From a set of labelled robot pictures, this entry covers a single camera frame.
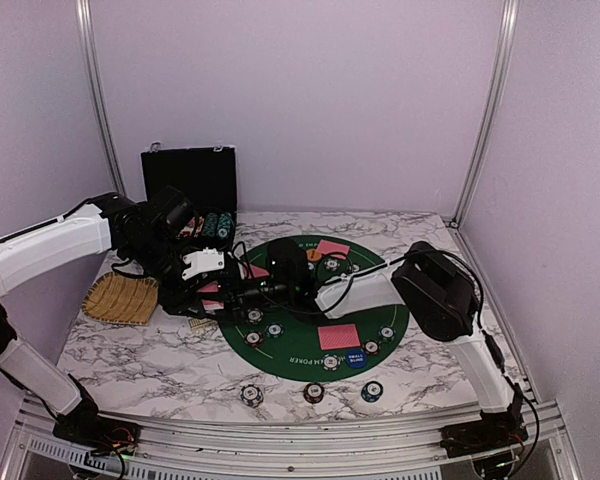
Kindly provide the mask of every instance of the marble tabletop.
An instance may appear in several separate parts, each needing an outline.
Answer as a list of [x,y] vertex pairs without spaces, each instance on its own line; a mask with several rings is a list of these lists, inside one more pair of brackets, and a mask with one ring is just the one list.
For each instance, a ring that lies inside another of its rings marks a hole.
[[[251,248],[274,238],[321,234],[344,238],[392,259],[418,240],[459,254],[441,218],[413,213],[241,213],[236,241]],[[110,253],[98,274],[109,271]],[[495,335],[507,369],[518,367],[488,304],[483,323]],[[78,314],[59,360],[104,411],[169,419],[223,422],[299,422],[406,414],[473,403],[475,393],[447,348],[425,336],[413,319],[398,348],[378,367],[326,384],[311,405],[305,386],[257,370],[239,357],[217,325],[192,331],[187,318],[158,307],[147,326],[116,326]],[[384,394],[377,403],[360,397],[369,380]],[[258,385],[265,401],[249,408],[242,386]]]

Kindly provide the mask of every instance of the woven tray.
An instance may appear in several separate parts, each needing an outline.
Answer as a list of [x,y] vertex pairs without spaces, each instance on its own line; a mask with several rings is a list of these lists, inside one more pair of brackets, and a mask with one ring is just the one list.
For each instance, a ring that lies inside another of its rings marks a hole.
[[105,323],[146,325],[158,304],[158,283],[152,278],[135,280],[105,273],[82,302],[88,317]]

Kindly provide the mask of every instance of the poker table mat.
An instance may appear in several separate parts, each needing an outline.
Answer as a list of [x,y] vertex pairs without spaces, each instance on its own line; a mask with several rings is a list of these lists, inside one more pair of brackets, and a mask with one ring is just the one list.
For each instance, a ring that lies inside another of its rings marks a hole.
[[[349,260],[356,266],[354,268],[360,270],[383,263],[382,258],[372,251],[340,238],[321,235],[297,235],[289,238],[304,250],[318,248],[321,240],[349,246]],[[267,245],[268,243],[258,245],[247,252],[247,258],[252,265],[265,268]],[[313,263],[313,272],[319,276],[321,281],[331,276],[341,275],[351,268],[349,262],[343,259],[338,262],[339,265],[335,271],[327,271],[326,263],[325,261]],[[319,325],[303,322],[281,307],[267,307],[263,309],[263,313],[263,318],[257,325],[221,325],[224,338],[240,357],[254,367],[277,377],[302,382],[325,383],[342,380],[374,368],[386,360],[398,347],[409,322],[409,311],[403,305],[389,305],[364,310]],[[277,338],[266,336],[267,326],[272,323],[282,326],[284,333],[281,336]],[[361,342],[359,347],[322,350],[318,333],[320,326],[350,324],[356,326]],[[387,343],[382,342],[379,333],[384,326],[391,326],[395,331],[394,339]],[[264,336],[264,343],[258,348],[252,348],[245,343],[245,336],[254,331],[260,332]],[[347,353],[361,349],[367,340],[378,342],[380,351],[377,355],[369,355],[368,362],[363,368],[350,367],[345,361]],[[335,371],[324,369],[322,360],[325,355],[335,355],[340,358],[340,365]]]

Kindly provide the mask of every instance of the vent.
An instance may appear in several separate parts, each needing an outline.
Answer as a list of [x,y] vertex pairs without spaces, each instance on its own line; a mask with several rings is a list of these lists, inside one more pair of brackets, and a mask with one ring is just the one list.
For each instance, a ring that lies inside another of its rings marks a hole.
[[[32,436],[28,450],[58,462],[68,463],[91,470],[106,472],[117,476],[120,463],[116,457],[93,458],[86,449],[73,444],[49,438]],[[125,458],[127,473],[125,479],[133,480],[271,480],[272,477],[244,477],[240,475],[209,475],[205,473],[183,471],[163,465],[138,463],[133,458]],[[349,477],[330,477],[331,480],[442,480],[439,467],[408,472],[396,472],[391,475],[364,475]]]

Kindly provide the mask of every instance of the white wall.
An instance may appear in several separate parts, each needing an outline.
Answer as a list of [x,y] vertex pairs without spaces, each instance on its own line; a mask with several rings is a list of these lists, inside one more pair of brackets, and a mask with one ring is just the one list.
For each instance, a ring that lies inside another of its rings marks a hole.
[[129,194],[139,155],[235,144],[243,209],[451,214],[502,2],[94,0]]
[[466,233],[600,479],[600,0],[522,4]]
[[[74,2],[0,0],[0,235],[111,190],[89,100]],[[98,260],[5,297],[12,324],[56,360]],[[0,460],[21,395],[0,375]]]

